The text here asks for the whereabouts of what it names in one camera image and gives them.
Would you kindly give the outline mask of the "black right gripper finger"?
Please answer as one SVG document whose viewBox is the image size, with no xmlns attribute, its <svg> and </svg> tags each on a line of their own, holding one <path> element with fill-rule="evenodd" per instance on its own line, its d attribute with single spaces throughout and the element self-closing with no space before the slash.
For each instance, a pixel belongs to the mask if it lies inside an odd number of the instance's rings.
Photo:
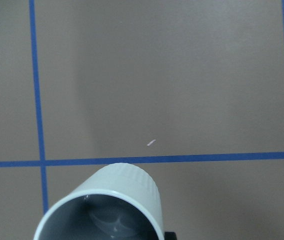
<svg viewBox="0 0 284 240">
<path fill-rule="evenodd" d="M 165 231 L 164 239 L 165 240 L 177 240 L 177 235 L 174 231 Z"/>
</svg>

